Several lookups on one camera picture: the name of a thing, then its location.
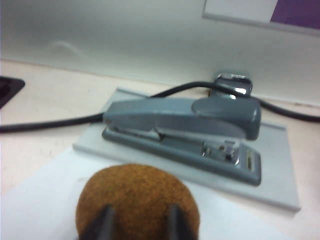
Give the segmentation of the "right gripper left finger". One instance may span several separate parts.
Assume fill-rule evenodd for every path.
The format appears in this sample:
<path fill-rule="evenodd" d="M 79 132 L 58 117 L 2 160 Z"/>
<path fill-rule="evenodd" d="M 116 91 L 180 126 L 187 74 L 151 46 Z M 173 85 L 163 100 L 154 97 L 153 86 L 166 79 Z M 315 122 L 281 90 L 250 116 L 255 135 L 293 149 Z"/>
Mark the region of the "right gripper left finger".
<path fill-rule="evenodd" d="M 115 211 L 113 207 L 107 204 L 82 233 L 82 239 L 113 240 L 115 231 L 114 217 Z"/>

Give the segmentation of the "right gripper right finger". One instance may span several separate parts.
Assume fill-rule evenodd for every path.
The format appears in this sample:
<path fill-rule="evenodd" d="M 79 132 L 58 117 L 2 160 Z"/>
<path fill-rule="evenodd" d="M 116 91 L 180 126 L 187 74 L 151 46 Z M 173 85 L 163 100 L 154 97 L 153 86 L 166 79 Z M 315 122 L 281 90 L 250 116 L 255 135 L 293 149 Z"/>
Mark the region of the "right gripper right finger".
<path fill-rule="evenodd" d="M 197 239 L 191 225 L 188 223 L 186 214 L 177 204 L 172 204 L 169 207 L 167 229 L 169 240 Z"/>

